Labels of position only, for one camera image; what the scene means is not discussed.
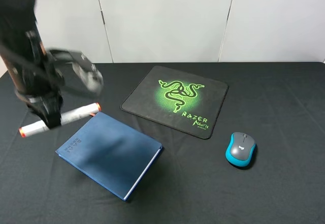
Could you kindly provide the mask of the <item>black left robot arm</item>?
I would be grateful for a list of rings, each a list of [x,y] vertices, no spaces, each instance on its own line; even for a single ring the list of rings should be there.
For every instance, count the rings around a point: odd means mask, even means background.
[[[1,58],[17,97],[52,129],[63,119],[61,90],[81,97],[98,97],[102,74],[80,51],[45,49],[35,17],[36,0],[1,0]],[[56,65],[71,63],[85,90],[69,87]]]

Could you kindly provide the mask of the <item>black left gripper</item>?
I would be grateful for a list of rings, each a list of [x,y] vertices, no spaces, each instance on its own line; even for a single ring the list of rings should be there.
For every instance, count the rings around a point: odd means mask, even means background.
[[[57,66],[69,63],[73,72],[84,85],[84,89],[69,86]],[[86,55],[81,51],[49,49],[41,60],[28,61],[18,56],[17,64],[26,72],[22,76],[28,92],[17,92],[20,97],[38,115],[47,128],[61,126],[61,91],[82,98],[97,98],[104,87],[104,79]]]

